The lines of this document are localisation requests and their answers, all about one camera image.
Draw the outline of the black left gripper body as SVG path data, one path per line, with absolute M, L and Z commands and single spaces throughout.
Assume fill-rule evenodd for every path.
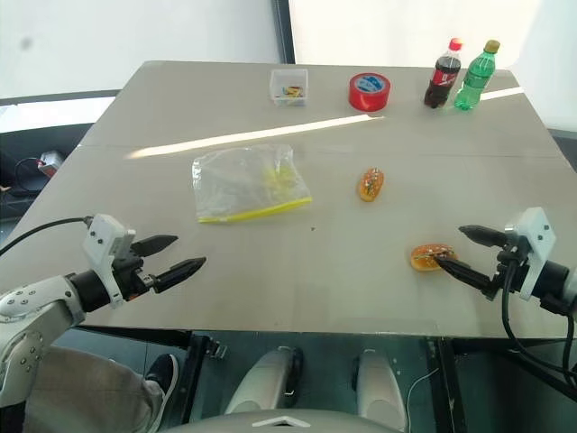
M 155 278 L 143 270 L 143 258 L 152 255 L 144 244 L 132 244 L 126 256 L 114 259 L 113 276 L 123 300 L 130 301 L 154 287 Z

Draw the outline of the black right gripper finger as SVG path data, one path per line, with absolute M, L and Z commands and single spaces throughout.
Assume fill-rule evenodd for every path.
M 437 256 L 435 261 L 442 270 L 460 282 L 481 291 L 493 289 L 493 284 L 489 276 L 475 271 L 466 263 L 448 256 Z
M 476 244 L 487 247 L 505 247 L 508 244 L 508 236 L 504 232 L 478 225 L 460 226 L 458 230 Z

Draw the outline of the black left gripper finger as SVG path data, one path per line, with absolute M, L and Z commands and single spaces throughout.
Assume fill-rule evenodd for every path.
M 131 244 L 131 251 L 139 257 L 149 257 L 166 249 L 179 238 L 176 235 L 153 235 Z
M 187 259 L 170 267 L 167 271 L 153 275 L 153 289 L 163 292 L 187 280 L 199 271 L 206 262 L 206 257 Z

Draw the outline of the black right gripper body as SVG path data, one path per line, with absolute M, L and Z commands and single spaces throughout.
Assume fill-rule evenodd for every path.
M 497 270 L 490 279 L 489 286 L 481 293 L 488 300 L 494 300 L 499 290 L 508 287 L 509 292 L 518 292 L 529 270 L 528 254 L 532 252 L 526 238 L 517 238 L 501 247 L 497 255 Z

